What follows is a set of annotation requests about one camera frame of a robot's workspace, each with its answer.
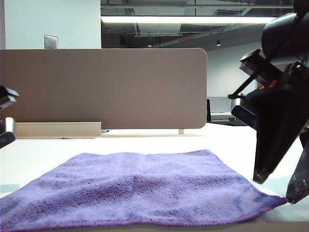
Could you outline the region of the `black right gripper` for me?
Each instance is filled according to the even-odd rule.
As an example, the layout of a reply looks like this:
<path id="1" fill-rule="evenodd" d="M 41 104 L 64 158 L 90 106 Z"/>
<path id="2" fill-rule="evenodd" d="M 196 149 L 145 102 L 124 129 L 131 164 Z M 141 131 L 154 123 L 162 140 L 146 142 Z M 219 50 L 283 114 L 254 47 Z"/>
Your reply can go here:
<path id="1" fill-rule="evenodd" d="M 240 69 L 260 87 L 240 96 L 240 120 L 256 130 L 253 181 L 262 184 L 274 172 L 309 119 L 309 69 L 300 62 L 281 71 L 260 55 L 244 55 Z"/>

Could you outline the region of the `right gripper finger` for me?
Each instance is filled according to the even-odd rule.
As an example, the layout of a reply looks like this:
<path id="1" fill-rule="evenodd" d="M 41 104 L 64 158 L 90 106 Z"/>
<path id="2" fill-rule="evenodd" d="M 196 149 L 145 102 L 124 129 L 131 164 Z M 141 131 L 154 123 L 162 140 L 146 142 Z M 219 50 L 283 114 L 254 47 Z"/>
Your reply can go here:
<path id="1" fill-rule="evenodd" d="M 286 192 L 286 198 L 292 204 L 299 202 L 309 194 L 309 133 L 303 133 L 299 138 L 303 152 L 288 183 Z"/>

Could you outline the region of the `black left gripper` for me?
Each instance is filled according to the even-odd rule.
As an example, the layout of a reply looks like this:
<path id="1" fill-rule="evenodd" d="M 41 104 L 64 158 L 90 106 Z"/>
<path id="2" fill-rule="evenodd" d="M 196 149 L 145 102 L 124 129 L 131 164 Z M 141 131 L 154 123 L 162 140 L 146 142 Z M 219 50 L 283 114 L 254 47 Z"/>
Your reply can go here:
<path id="1" fill-rule="evenodd" d="M 4 109 L 16 102 L 19 94 L 8 87 L 0 86 L 0 108 Z"/>

